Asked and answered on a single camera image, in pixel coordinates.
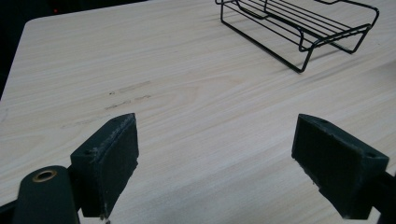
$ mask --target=black metal rack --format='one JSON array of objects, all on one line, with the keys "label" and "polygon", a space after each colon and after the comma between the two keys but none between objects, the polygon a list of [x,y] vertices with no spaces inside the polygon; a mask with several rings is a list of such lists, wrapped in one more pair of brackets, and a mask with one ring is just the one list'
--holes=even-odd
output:
[{"label": "black metal rack", "polygon": [[[376,7],[348,0],[336,0],[333,2],[313,0],[313,4],[320,3],[326,7],[342,2],[346,3],[348,7],[363,7],[363,9],[367,10],[365,14],[368,14],[364,16],[370,16],[368,11],[373,11],[375,13],[373,16],[374,19],[372,21],[370,19],[370,22],[358,25],[344,24],[337,19],[322,16],[317,12],[297,6],[291,3],[291,1],[285,0],[215,1],[216,4],[221,5],[220,18],[222,23],[298,73],[302,73],[305,70],[313,50],[323,45],[330,44],[349,54],[356,52],[364,37],[366,37],[367,33],[375,25],[379,16],[379,10]],[[253,21],[260,25],[260,27],[266,28],[288,40],[291,44],[296,45],[300,52],[305,52],[306,56],[302,64],[300,64],[300,67],[283,58],[278,53],[275,53],[273,50],[269,49],[269,47],[264,46],[257,37],[250,36],[247,32],[242,31],[240,28],[236,28],[234,25],[224,20],[225,18],[231,18],[231,13],[242,15],[243,20],[247,19],[248,21]],[[361,37],[358,43],[352,48],[346,48],[336,43],[338,40],[353,35],[361,35]]]}]

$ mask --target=dark background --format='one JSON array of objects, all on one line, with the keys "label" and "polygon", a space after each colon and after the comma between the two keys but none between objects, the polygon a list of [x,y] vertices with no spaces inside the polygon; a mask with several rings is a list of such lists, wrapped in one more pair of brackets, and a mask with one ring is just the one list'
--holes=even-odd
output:
[{"label": "dark background", "polygon": [[26,22],[40,17],[143,1],[146,0],[0,0],[0,99]]}]

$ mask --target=light wooden tabletop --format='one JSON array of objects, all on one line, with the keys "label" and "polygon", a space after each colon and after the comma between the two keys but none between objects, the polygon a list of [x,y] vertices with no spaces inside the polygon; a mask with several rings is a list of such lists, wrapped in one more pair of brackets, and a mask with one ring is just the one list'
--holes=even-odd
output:
[{"label": "light wooden tabletop", "polygon": [[361,2],[381,15],[358,52],[316,49],[300,75],[223,25],[209,0],[28,22],[0,102],[0,204],[25,175],[69,166],[106,121],[135,112],[139,165],[112,223],[376,223],[374,209],[341,219],[290,156],[305,113],[396,171],[396,2]]}]

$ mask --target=wood grain surface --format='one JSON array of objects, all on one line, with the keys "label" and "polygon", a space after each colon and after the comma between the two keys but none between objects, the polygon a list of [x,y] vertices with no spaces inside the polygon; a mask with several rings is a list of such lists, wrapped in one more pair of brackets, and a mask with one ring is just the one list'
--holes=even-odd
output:
[{"label": "wood grain surface", "polygon": [[[316,49],[300,75],[224,26],[214,1],[29,21],[0,102],[0,204],[24,176],[67,167],[107,120],[135,112],[139,165],[111,223],[376,223],[374,209],[341,219],[291,158],[305,113],[387,154],[396,172],[396,2],[360,2],[381,14],[358,52]],[[263,40],[294,57],[278,39]]]}]

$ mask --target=wire rack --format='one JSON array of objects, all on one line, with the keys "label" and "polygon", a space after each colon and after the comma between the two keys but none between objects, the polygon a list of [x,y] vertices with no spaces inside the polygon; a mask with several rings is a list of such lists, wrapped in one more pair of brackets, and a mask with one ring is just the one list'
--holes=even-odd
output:
[{"label": "wire rack", "polygon": [[[379,16],[379,10],[362,3],[347,0],[338,0],[326,2],[322,0],[312,0],[313,4],[320,4],[321,7],[344,3],[347,7],[362,7],[365,9],[364,17],[372,17],[370,22],[363,24],[345,24],[335,19],[320,15],[317,12],[308,10],[305,7],[297,6],[292,1],[285,0],[215,0],[217,5],[221,5],[220,19],[221,22],[236,31],[244,38],[251,41],[261,49],[264,49],[282,63],[298,73],[302,73],[312,55],[314,49],[323,45],[330,44],[344,52],[352,54],[356,52],[361,45],[364,37],[375,25]],[[305,52],[305,58],[301,64],[293,64],[290,60],[280,56],[274,50],[266,47],[258,37],[248,35],[241,28],[236,28],[225,19],[228,17],[225,11],[230,11],[243,16],[244,20],[252,21],[260,27],[272,31],[283,39],[288,40],[291,44],[298,47],[300,52]],[[360,35],[357,43],[352,48],[346,48],[337,42],[341,39],[353,35]]]}]

